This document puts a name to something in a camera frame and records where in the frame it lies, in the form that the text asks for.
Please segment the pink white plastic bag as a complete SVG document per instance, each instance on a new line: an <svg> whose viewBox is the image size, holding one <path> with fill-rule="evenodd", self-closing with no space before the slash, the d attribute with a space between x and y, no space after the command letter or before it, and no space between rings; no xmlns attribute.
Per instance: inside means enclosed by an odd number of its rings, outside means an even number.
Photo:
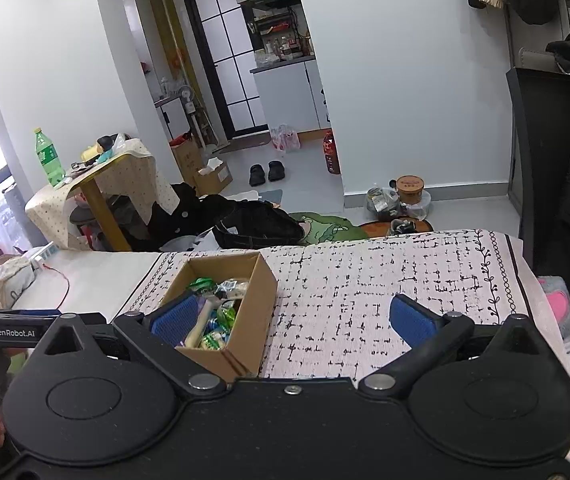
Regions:
<svg viewBox="0 0 570 480"><path fill-rule="evenodd" d="M301 148L298 132L290 125L280 125L270 130L273 148L279 153L297 151Z"/></svg>

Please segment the green floor rug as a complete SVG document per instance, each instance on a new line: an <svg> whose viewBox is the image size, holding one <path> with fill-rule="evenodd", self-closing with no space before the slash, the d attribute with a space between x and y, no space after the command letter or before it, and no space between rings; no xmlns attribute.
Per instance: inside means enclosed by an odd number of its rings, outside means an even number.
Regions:
<svg viewBox="0 0 570 480"><path fill-rule="evenodd" d="M316 212L295 212L291 218L302 227L301 245L315 245L332 242L350 242L351 240L367 240L367 233L350 220Z"/></svg>

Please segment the right black slipper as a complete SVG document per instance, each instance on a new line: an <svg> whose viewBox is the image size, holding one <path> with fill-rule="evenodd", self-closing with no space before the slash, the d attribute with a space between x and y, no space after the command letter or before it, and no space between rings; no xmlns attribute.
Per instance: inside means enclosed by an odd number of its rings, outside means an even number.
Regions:
<svg viewBox="0 0 570 480"><path fill-rule="evenodd" d="M268 163L268 180L270 182L277 182L284 180L286 177L286 170L280 160L271 160Z"/></svg>

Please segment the white kitchen cabinet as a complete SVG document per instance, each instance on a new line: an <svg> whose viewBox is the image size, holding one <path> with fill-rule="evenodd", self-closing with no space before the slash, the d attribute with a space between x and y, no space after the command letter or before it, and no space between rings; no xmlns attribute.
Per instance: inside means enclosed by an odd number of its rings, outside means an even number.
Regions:
<svg viewBox="0 0 570 480"><path fill-rule="evenodd" d="M328 129L323 85L313 56L252 71L268 128L287 126L297 132Z"/></svg>

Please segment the black bag on floor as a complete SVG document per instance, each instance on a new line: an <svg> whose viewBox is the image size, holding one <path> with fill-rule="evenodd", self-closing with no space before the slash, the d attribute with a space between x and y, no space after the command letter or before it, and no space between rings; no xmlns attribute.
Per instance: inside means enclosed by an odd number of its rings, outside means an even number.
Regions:
<svg viewBox="0 0 570 480"><path fill-rule="evenodd" d="M262 200L231 200L212 229L223 249L263 249L298 245L302 226L285 211Z"/></svg>

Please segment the open cardboard box with paper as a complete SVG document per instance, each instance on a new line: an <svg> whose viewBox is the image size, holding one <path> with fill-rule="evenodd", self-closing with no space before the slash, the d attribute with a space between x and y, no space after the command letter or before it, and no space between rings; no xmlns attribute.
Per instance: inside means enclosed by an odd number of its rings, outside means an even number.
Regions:
<svg viewBox="0 0 570 480"><path fill-rule="evenodd" d="M233 181L226 162L213 157L195 174L196 190L200 196L220 194Z"/></svg>

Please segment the left black slipper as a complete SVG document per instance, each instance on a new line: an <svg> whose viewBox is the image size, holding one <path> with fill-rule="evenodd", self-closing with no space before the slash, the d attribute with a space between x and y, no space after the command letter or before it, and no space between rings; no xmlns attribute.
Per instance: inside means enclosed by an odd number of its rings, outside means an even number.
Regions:
<svg viewBox="0 0 570 480"><path fill-rule="evenodd" d="M252 165L249 170L249 185L255 188L256 186L264 185L266 181L265 172L260 164Z"/></svg>

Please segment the brown lidded jar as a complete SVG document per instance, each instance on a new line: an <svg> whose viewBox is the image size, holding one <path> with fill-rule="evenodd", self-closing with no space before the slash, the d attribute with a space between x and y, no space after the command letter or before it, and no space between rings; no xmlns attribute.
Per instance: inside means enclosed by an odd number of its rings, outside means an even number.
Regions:
<svg viewBox="0 0 570 480"><path fill-rule="evenodd" d="M402 176L396 180L396 190L400 201L404 204L418 204L422 200L424 186L424 180L417 176Z"/></svg>

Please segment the green silver snack packet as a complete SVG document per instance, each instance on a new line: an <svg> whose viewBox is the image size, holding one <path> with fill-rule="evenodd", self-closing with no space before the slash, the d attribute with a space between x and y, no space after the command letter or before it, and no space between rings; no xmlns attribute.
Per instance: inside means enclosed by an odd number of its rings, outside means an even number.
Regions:
<svg viewBox="0 0 570 480"><path fill-rule="evenodd" d="M226 347L236 322L236 309L232 304L223 304L210 314L198 348L219 351Z"/></svg>

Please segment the black slipper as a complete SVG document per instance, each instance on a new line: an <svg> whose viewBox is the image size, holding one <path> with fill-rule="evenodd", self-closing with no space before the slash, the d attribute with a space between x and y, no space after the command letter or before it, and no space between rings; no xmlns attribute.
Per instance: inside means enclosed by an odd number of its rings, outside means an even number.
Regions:
<svg viewBox="0 0 570 480"><path fill-rule="evenodd" d="M286 177L286 170L280 160L271 160L268 163L268 180L270 182L277 182L284 180Z"/></svg>
<svg viewBox="0 0 570 480"><path fill-rule="evenodd" d="M255 188L256 186L264 185L266 181L265 172L260 164L252 165L249 170L249 185Z"/></svg>

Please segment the red oil bottle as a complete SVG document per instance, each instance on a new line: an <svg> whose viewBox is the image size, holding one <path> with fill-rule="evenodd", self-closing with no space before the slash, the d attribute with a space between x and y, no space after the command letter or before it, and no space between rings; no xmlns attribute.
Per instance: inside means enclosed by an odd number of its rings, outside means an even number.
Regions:
<svg viewBox="0 0 570 480"><path fill-rule="evenodd" d="M323 138L323 153L326 167L330 174L340 174L340 165L336 142L332 129L327 129Z"/></svg>

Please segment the green soda bottle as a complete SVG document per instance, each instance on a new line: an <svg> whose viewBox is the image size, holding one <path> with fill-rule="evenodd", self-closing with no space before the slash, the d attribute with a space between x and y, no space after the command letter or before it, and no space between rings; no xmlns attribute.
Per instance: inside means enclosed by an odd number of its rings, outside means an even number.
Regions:
<svg viewBox="0 0 570 480"><path fill-rule="evenodd" d="M51 186L61 184L66 177L66 170L62 166L60 158L53 141L42 131L41 128L34 130L35 153L38 156L43 170L45 171L48 183Z"/></svg>

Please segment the cream dotted tablecloth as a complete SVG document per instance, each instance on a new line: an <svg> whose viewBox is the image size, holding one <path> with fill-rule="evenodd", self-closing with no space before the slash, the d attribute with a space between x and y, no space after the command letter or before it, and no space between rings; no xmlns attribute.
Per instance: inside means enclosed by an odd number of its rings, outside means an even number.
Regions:
<svg viewBox="0 0 570 480"><path fill-rule="evenodd" d="M110 244L118 252L131 249L111 213L107 200L126 196L143 222L148 222L152 207L160 206L173 214L180 199L157 168L155 157L141 140L126 140L106 162L94 166L68 183L45 185L27 202L26 213L46 240L60 249L85 250L90 247L70 230L71 209L67 203L81 194Z"/></svg>

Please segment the brown cardboard box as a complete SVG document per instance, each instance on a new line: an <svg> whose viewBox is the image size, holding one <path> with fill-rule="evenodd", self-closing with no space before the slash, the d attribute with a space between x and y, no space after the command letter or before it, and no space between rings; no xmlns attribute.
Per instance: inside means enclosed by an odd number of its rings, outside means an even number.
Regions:
<svg viewBox="0 0 570 480"><path fill-rule="evenodd" d="M276 289L257 252L190 259L164 295L151 331L227 382L257 376Z"/></svg>

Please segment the patterned bed cover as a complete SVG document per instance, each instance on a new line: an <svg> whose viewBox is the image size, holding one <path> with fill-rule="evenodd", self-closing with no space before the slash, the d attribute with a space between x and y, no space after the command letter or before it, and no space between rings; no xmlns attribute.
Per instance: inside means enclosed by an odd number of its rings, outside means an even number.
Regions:
<svg viewBox="0 0 570 480"><path fill-rule="evenodd" d="M521 240L507 234L458 230L260 252L155 254L107 316L150 313L190 278L209 276L205 266L215 263L226 278L262 278L270 303L253 320L261 333L242 338L238 350L206 352L226 379L360 380L407 352L389 321L397 294L437 314L462 312L478 324L500 324L515 313L547 320L542 286L521 252Z"/></svg>

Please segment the clear bag of items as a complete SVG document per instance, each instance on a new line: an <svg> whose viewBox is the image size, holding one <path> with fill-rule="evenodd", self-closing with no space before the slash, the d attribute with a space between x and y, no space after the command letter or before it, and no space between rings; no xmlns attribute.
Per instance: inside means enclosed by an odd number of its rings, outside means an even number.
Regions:
<svg viewBox="0 0 570 480"><path fill-rule="evenodd" d="M378 221L391 221L399 215L399 195L374 186L366 192L365 207Z"/></svg>

